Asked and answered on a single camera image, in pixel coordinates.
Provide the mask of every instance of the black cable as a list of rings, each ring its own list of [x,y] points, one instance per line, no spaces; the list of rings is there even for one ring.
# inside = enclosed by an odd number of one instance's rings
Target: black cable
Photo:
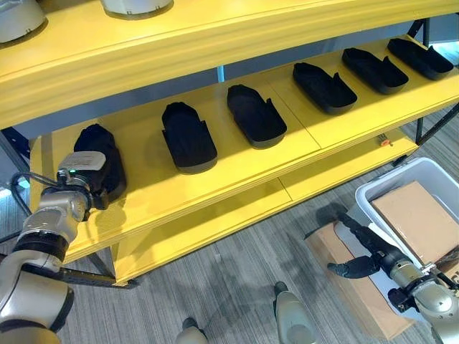
[[[19,205],[21,210],[26,214],[26,216],[32,215],[32,212],[30,211],[29,207],[26,205],[22,197],[19,195],[19,191],[17,189],[17,186],[19,185],[19,179],[21,177],[29,177],[34,179],[35,181],[38,181],[39,183],[42,183],[46,186],[53,186],[53,187],[60,187],[61,185],[53,181],[52,179],[49,179],[47,177],[41,176],[39,174],[36,174],[34,172],[18,172],[15,173],[11,177],[11,194],[13,196],[13,199],[16,201],[16,203]]]

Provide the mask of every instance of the gray carpet floor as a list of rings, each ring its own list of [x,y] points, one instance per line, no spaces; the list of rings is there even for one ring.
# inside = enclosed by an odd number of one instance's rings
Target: gray carpet floor
[[[446,113],[425,119],[425,130]],[[414,136],[415,123],[403,127]],[[459,116],[413,157],[436,160],[459,180]],[[305,234],[330,222],[330,210],[354,204],[356,188],[390,165],[305,201],[138,278],[133,290],[75,286],[75,305],[59,336],[71,343],[173,343],[188,316],[214,344],[278,343],[273,284],[284,281],[306,304],[322,343],[434,343],[416,324],[390,342],[362,333],[304,244]],[[20,228],[22,214],[0,200],[2,232]],[[8,253],[4,244],[0,252]],[[91,269],[87,259],[71,267]]]

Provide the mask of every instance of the white plastic bin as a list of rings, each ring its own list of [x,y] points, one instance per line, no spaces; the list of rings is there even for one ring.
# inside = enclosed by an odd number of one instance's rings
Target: white plastic bin
[[[392,228],[378,214],[370,203],[400,186],[417,181],[442,207],[459,223],[459,183],[445,172],[436,162],[428,158],[417,158],[383,176],[370,181],[356,190],[359,208],[371,222],[390,235],[396,243],[409,253],[410,259],[420,267],[420,262],[394,233]]]

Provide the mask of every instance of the brown cardboard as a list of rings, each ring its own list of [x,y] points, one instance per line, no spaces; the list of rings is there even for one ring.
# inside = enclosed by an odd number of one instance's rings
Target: brown cardboard
[[[342,263],[354,258],[336,236],[333,224],[309,236],[306,244],[365,333],[375,338],[392,339],[411,326],[413,321],[397,315],[368,277],[347,279],[327,269],[329,262]]]
[[[372,205],[423,264],[436,262],[459,243],[459,224],[417,181]]]

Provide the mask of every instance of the yellow shelf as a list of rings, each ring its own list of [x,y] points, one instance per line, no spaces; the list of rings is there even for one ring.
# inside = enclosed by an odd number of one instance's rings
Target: yellow shelf
[[[341,34],[459,11],[457,0],[176,0],[139,21],[98,0],[40,2],[48,25],[0,49],[0,128]]]
[[[290,203],[278,179],[256,186],[111,247],[117,283],[215,242]]]
[[[386,43],[387,40],[382,40],[363,48],[381,56],[376,48],[382,49]],[[340,52],[331,53],[308,61],[323,63],[332,72],[330,64],[334,61],[339,65],[336,58],[340,55]],[[284,176],[459,99],[457,70],[444,80],[433,82],[424,80],[401,62],[395,63],[410,76],[410,81],[405,90],[389,96],[376,94],[343,70],[343,78],[354,88],[359,100],[354,109],[340,116],[323,114],[299,93],[289,65],[133,107],[39,137],[32,144],[32,170],[54,178],[57,166],[72,151],[80,131],[89,124],[100,123],[115,136],[127,174],[125,196],[106,211],[94,211],[88,222],[79,225],[66,262]],[[278,145],[255,150],[235,125],[227,109],[226,95],[227,88],[237,83],[255,88],[264,98],[272,98],[288,127]],[[161,132],[161,115],[166,105],[174,101],[191,105],[207,122],[219,158],[217,165],[205,173],[186,176],[173,164]],[[37,204],[40,191],[33,183],[32,208]]]
[[[393,161],[399,156],[410,154],[417,148],[400,130],[386,134],[392,145],[381,147],[377,138],[333,154],[311,165],[279,177],[292,198],[298,203],[342,184],[367,171]]]
[[[227,88],[235,83],[255,88],[273,104],[287,124],[284,139],[276,146],[256,150],[235,125],[227,109]],[[195,175],[177,171],[164,141],[161,115],[166,105],[184,101],[207,122],[218,152],[212,169]],[[88,222],[78,227],[66,262],[115,244],[128,235],[154,227],[238,194],[258,184],[292,171],[318,145],[298,122],[273,89],[259,76],[243,77],[224,84],[184,93],[134,107],[97,120],[55,131],[32,144],[34,172],[54,178],[62,159],[73,150],[81,130],[100,123],[114,136],[120,149],[128,180],[126,196],[106,211],[94,211]],[[40,187],[32,184],[32,207]]]
[[[282,184],[279,180],[271,181],[123,239],[112,246],[117,283],[121,285],[417,147],[399,130],[387,133],[387,137],[392,146],[380,147],[377,139],[372,138],[280,177]]]
[[[380,59],[389,56],[408,77],[408,83],[393,95],[381,95],[364,84],[341,61],[342,51],[318,55],[304,60],[323,68],[329,75],[338,72],[344,82],[357,94],[352,109],[340,116],[327,115],[318,109],[293,80],[294,63],[263,73],[273,89],[292,110],[299,121],[321,148],[348,145],[364,140],[384,130],[397,128],[416,118],[425,116],[459,101],[459,70],[454,68],[440,81],[429,80],[387,49],[388,39],[364,44],[367,50]]]

